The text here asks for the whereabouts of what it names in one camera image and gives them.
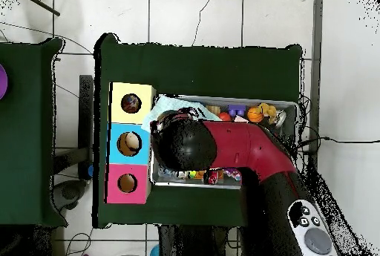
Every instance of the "black stand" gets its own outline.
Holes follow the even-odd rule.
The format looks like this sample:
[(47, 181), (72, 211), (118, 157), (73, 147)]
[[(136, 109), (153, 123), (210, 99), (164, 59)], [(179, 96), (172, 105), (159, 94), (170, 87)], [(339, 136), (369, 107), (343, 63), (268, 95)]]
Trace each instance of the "black stand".
[(56, 10), (54, 10), (53, 8), (47, 6), (45, 3), (42, 3), (40, 0), (30, 0), (32, 1), (33, 3), (41, 6), (42, 8), (46, 9), (46, 10), (49, 10), (51, 13), (53, 13), (54, 15), (56, 16), (60, 16), (61, 14), (59, 12), (57, 12)]
[(89, 180), (88, 167), (92, 164), (94, 80), (91, 75), (79, 76), (78, 148), (54, 157), (53, 173), (58, 174), (78, 163), (78, 177)]

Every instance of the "white controller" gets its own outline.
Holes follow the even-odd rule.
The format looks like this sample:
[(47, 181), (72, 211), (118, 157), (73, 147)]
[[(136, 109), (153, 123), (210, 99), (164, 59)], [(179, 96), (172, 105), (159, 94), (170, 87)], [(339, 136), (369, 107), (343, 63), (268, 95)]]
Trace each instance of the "white controller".
[(338, 256), (320, 214), (311, 203), (296, 200), (287, 214), (303, 256)]

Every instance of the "blue box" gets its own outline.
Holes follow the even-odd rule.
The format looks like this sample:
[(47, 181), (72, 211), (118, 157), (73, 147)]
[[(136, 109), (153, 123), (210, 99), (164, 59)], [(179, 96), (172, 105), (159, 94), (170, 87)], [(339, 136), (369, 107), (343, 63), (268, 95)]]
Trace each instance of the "blue box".
[[(142, 147), (139, 152), (127, 157), (120, 153), (117, 149), (117, 140), (120, 135), (126, 132), (134, 132), (140, 136)], [(134, 124), (117, 124), (111, 123), (111, 141), (110, 141), (110, 159), (109, 163), (132, 164), (132, 165), (148, 165), (149, 164), (149, 148), (150, 148), (149, 132), (141, 129), (141, 125)]]

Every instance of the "stacked cube box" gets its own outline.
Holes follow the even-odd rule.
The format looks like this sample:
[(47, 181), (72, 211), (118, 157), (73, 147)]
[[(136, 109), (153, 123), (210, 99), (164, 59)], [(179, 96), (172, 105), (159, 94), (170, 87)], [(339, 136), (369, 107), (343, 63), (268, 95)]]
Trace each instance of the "stacked cube box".
[[(127, 113), (122, 109), (122, 98), (134, 94), (140, 99), (140, 109), (136, 113)], [(151, 110), (155, 90), (150, 85), (113, 82), (109, 88), (108, 130), (111, 129), (109, 142), (108, 167), (105, 171), (105, 203), (145, 204), (150, 193), (150, 133), (141, 129), (145, 116)], [(140, 137), (141, 148), (134, 156), (123, 155), (117, 140), (124, 133), (135, 133)], [(118, 180), (124, 174), (134, 176), (135, 188), (124, 192), (119, 188)]]

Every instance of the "round hole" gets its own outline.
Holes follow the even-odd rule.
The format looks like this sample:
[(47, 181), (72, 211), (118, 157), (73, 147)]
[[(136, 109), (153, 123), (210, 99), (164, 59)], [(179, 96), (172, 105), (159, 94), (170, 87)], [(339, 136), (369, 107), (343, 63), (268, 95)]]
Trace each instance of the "round hole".
[(141, 137), (133, 131), (122, 133), (117, 140), (117, 149), (119, 149), (122, 155), (127, 157), (136, 156), (142, 146)]
[(119, 190), (124, 193), (131, 193), (137, 187), (137, 179), (133, 174), (124, 174), (117, 180)]
[(134, 114), (141, 109), (141, 100), (134, 93), (128, 93), (122, 98), (122, 109), (126, 113)]

